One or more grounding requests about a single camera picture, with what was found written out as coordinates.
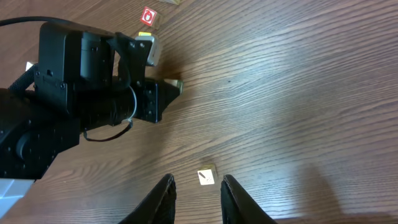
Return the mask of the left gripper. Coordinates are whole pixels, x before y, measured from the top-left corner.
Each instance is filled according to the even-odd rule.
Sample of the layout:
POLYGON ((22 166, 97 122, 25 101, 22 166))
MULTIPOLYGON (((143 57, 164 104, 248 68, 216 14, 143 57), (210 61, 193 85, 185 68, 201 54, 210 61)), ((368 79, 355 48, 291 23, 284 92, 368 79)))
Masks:
POLYGON ((146 78, 150 44, 81 24, 40 27, 34 105, 53 119, 80 124, 151 123, 179 94, 164 80, 146 78))

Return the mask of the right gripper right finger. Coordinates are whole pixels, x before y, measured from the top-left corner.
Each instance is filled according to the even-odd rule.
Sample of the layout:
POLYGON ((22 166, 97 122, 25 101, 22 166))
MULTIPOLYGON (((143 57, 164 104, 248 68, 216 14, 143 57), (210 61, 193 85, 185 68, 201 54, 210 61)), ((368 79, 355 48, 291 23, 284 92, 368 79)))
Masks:
POLYGON ((230 174, 221 183, 221 211, 224 224, 277 224, 230 174))

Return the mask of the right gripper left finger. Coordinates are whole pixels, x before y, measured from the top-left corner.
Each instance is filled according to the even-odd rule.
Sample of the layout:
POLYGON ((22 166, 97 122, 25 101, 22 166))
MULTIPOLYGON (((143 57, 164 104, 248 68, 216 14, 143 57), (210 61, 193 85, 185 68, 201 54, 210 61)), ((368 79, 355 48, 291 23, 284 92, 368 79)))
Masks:
POLYGON ((174 176, 165 174, 141 203, 119 224, 174 224, 176 198, 174 176))

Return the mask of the white block red mark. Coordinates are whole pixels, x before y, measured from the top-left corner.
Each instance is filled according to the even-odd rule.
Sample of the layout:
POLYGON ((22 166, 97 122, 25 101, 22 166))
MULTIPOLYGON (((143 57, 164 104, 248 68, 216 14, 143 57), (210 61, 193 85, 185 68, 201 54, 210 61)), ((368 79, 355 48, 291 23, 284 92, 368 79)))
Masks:
POLYGON ((218 180, 218 174, 214 164, 204 165, 197 171, 197 174, 200 185, 214 185, 218 180))

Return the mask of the white block blue side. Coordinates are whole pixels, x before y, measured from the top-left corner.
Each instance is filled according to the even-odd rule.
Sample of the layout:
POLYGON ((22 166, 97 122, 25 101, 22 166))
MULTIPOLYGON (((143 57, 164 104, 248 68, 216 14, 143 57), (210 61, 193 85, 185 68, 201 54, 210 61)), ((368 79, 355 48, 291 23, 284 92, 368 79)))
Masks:
POLYGON ((35 64, 34 62, 27 62, 26 66, 25 66, 25 70, 28 71, 31 67, 34 66, 34 64, 35 64))

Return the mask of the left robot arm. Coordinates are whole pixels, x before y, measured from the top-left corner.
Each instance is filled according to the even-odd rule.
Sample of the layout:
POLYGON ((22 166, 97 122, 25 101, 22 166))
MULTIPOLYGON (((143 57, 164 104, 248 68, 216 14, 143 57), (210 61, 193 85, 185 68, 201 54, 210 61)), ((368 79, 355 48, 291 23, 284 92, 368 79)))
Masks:
POLYGON ((39 59, 1 90, 1 214, 87 132, 134 119, 157 123, 180 80, 145 76, 159 41, 40 17, 39 59))

